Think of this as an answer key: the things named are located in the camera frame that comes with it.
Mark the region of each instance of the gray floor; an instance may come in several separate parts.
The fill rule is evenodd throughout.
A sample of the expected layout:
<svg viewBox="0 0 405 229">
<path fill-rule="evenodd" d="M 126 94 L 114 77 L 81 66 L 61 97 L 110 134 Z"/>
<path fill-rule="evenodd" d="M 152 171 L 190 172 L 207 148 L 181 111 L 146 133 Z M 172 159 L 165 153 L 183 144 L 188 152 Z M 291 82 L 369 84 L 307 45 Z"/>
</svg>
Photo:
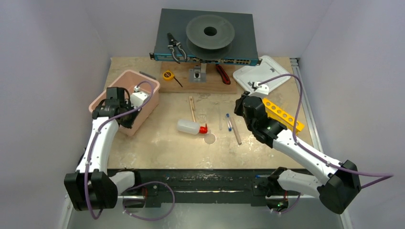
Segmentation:
<svg viewBox="0 0 405 229">
<path fill-rule="evenodd" d="M 138 215 L 156 217 L 164 214 L 170 204 L 162 208 L 142 209 Z M 302 198 L 293 211 L 277 216 L 267 208 L 248 204 L 176 204 L 166 218 L 147 222 L 122 214 L 122 205 L 104 210 L 98 220 L 88 211 L 73 211 L 69 229 L 342 229 L 341 218 L 327 210 L 319 200 Z"/>
</svg>

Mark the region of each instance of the white wall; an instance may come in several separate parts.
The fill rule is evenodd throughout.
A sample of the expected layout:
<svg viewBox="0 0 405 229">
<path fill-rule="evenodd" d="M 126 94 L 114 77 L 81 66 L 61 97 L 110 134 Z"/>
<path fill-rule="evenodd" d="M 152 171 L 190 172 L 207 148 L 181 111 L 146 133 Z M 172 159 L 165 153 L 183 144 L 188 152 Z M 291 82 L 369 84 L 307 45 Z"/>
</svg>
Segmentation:
<svg viewBox="0 0 405 229">
<path fill-rule="evenodd" d="M 405 224 L 404 9 L 403 0 L 335 0 L 300 60 L 325 153 L 395 173 L 349 206 L 356 229 Z"/>
<path fill-rule="evenodd" d="M 80 0 L 3 0 L 0 31 L 0 228 L 55 228 L 107 50 Z"/>
<path fill-rule="evenodd" d="M 252 13 L 259 55 L 298 57 L 331 0 L 84 0 L 112 56 L 153 52 L 161 8 Z"/>
</svg>

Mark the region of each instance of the red and black tool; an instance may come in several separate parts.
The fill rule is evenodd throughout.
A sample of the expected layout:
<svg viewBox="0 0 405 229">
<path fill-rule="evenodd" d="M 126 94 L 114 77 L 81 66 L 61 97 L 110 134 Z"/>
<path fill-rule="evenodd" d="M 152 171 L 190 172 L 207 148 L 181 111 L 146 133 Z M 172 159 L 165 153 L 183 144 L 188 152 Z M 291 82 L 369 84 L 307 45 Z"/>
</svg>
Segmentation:
<svg viewBox="0 0 405 229">
<path fill-rule="evenodd" d="M 228 74 L 226 74 L 225 70 L 219 64 L 216 64 L 215 68 L 216 68 L 216 71 L 220 74 L 220 76 L 222 78 L 222 82 L 224 84 L 231 84 L 231 80 L 229 79 L 229 76 L 228 76 Z"/>
</svg>

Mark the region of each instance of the black pliers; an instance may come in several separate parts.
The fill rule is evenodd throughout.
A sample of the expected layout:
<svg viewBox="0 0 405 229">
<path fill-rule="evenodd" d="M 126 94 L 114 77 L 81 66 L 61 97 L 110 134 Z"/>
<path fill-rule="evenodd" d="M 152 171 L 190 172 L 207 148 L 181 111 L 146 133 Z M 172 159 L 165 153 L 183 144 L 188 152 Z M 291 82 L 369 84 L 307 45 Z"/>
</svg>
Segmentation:
<svg viewBox="0 0 405 229">
<path fill-rule="evenodd" d="M 187 53 L 184 51 L 182 45 L 180 42 L 178 42 L 176 39 L 174 39 L 173 35 L 171 33 L 167 34 L 167 38 L 169 39 L 169 45 L 167 46 L 171 52 L 171 56 L 173 57 L 174 61 L 177 63 L 180 63 L 180 60 L 177 58 L 177 53 L 174 47 L 177 47 L 177 49 L 181 52 L 184 58 L 184 62 L 187 62 Z"/>
</svg>

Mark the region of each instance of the wooden block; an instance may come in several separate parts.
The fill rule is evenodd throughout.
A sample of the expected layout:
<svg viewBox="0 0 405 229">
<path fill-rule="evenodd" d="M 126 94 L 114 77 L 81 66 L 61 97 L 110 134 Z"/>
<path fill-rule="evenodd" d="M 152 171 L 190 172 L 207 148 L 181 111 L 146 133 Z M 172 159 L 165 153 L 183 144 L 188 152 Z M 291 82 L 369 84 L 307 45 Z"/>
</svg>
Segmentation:
<svg viewBox="0 0 405 229">
<path fill-rule="evenodd" d="M 160 93 L 210 93 L 210 94 L 236 94 L 237 82 L 233 78 L 235 65 L 221 65 L 231 80 L 230 85 L 222 82 L 221 76 L 215 69 L 215 64 L 207 64 L 206 76 L 207 82 L 205 83 L 191 83 L 189 82 L 189 70 L 196 66 L 196 63 L 175 63 L 175 62 L 162 62 L 160 75 L 158 81 L 160 83 Z M 174 73 L 176 79 L 183 85 L 180 85 L 173 79 L 171 81 L 163 80 L 162 74 L 170 70 Z"/>
</svg>

